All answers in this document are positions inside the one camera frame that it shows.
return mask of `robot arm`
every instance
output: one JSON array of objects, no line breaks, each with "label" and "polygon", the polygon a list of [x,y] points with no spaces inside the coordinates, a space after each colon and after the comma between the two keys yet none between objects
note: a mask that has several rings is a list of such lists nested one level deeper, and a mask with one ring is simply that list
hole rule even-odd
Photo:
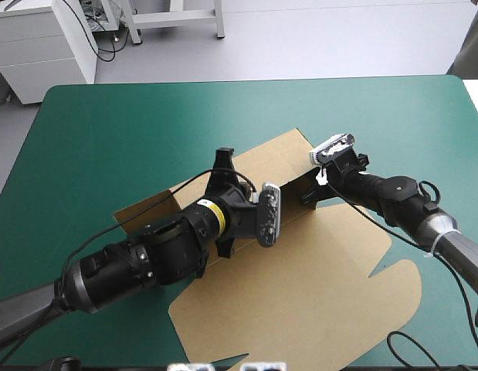
[{"label": "robot arm", "polygon": [[232,151],[216,152],[203,197],[74,262],[63,289],[57,280],[0,301],[0,349],[39,320],[41,326],[70,311],[93,313],[142,288],[173,284],[191,274],[202,277],[212,242],[220,257],[231,256],[235,238],[256,238],[262,246],[272,246],[279,236],[280,189],[266,183],[249,201],[251,187],[237,179]]},{"label": "robot arm", "polygon": [[389,226],[402,228],[423,250],[440,254],[478,294],[478,245],[458,231],[456,220],[431,200],[422,183],[406,176],[365,173],[367,155],[356,155],[351,134],[338,134],[310,153],[317,166],[305,203],[343,196],[375,211]]}]

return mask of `cardboard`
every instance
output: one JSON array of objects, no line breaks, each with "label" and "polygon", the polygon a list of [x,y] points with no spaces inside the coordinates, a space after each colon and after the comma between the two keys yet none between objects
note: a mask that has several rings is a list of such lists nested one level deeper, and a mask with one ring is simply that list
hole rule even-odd
[{"label": "cardboard", "polygon": [[[415,314],[421,281],[411,261],[369,277],[391,245],[384,231],[347,205],[313,211],[299,204],[306,184],[297,177],[310,169],[311,149],[291,131],[234,158],[256,184],[283,185],[280,240],[269,249],[239,242],[246,248],[230,260],[214,257],[204,278],[171,304],[190,361],[249,353],[244,362],[339,370]],[[206,182],[176,197],[178,203],[199,197]]]},{"label": "cardboard", "polygon": [[[300,175],[305,174],[313,168],[309,161],[307,161],[306,155],[311,149],[312,146],[307,139],[300,131],[294,129],[234,157],[233,165],[238,172],[247,176],[258,190],[260,190],[260,187],[266,181],[272,182],[281,188],[282,223],[285,223],[315,208],[315,205],[306,206],[300,203],[300,196],[307,191],[310,185],[306,179]],[[169,197],[169,199],[161,205],[154,207],[138,218],[124,224],[122,228],[126,233],[131,234],[153,220],[158,220],[165,215],[176,213],[185,208],[203,195],[208,180],[209,174],[196,179],[180,192],[176,193],[175,196]],[[125,220],[129,216],[145,209],[150,204],[169,196],[170,191],[176,190],[181,184],[116,212],[114,214],[115,219],[118,222]],[[251,240],[236,240],[234,249],[238,251],[251,242]],[[219,260],[221,260],[221,258],[218,257],[216,248],[211,246],[208,266]]]}]

